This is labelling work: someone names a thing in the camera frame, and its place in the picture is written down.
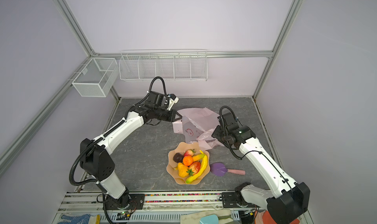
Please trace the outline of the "pink plastic bag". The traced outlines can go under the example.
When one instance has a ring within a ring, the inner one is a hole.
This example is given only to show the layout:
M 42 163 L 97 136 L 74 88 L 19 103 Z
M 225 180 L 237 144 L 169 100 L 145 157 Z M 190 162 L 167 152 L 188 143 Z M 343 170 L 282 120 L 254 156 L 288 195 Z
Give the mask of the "pink plastic bag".
M 172 123 L 173 131 L 184 135 L 186 143 L 198 142 L 199 147 L 204 150 L 223 146 L 218 139 L 212 137 L 220 124 L 218 113 L 208 108 L 186 108 L 178 110 L 177 113 L 182 115 L 182 119 Z

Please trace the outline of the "orange tangerine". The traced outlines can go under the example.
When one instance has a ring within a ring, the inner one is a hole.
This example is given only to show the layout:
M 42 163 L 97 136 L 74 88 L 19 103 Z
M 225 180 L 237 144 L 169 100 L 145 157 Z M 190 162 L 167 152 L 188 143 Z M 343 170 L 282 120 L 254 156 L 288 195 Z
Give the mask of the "orange tangerine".
M 193 157 L 192 157 L 192 156 L 187 155 L 187 156 L 185 156 L 185 157 L 183 158 L 183 164 L 184 164 L 185 166 L 188 166 L 188 167 L 189 167 L 192 163 L 193 163 Z

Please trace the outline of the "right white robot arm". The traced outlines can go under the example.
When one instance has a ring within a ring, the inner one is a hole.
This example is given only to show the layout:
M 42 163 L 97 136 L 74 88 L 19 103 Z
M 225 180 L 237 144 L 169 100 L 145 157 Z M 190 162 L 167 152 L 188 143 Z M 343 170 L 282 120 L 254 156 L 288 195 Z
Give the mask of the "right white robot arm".
M 233 111 L 220 113 L 219 125 L 212 137 L 226 146 L 238 160 L 249 160 L 268 185 L 268 190 L 249 182 L 239 185 L 235 192 L 243 205 L 255 204 L 269 212 L 277 224 L 290 224 L 308 210 L 310 189 L 298 183 L 272 159 L 256 134 L 239 124 Z

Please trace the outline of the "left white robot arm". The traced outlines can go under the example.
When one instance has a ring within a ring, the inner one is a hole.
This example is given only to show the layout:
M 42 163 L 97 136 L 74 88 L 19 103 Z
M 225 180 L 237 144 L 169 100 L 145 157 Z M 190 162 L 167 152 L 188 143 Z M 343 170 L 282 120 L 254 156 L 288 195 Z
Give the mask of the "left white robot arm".
M 128 197 L 126 186 L 115 173 L 115 163 L 111 154 L 135 130 L 156 119 L 158 121 L 175 122 L 182 116 L 173 108 L 179 98 L 174 94 L 160 94 L 149 91 L 146 98 L 130 107 L 126 116 L 109 130 L 94 138 L 81 142 L 80 155 L 70 171 L 70 183 L 80 186 L 94 182 L 112 199 L 124 200 Z M 77 166 L 84 169 L 92 179 L 76 182 L 73 173 Z

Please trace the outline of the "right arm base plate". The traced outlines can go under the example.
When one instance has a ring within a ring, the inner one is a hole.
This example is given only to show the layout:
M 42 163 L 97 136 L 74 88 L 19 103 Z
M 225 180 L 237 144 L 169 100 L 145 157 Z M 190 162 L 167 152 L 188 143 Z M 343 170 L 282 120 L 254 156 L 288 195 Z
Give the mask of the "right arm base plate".
M 255 208 L 253 203 L 246 202 L 240 192 L 223 192 L 219 200 L 224 208 Z

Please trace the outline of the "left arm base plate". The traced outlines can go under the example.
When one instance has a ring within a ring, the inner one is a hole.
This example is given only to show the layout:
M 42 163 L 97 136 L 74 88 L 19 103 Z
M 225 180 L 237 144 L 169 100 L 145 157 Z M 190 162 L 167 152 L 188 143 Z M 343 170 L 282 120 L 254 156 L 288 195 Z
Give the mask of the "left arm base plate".
M 140 210 L 143 209 L 144 200 L 144 194 L 126 193 L 119 199 L 107 196 L 105 200 L 105 208 L 106 210 Z

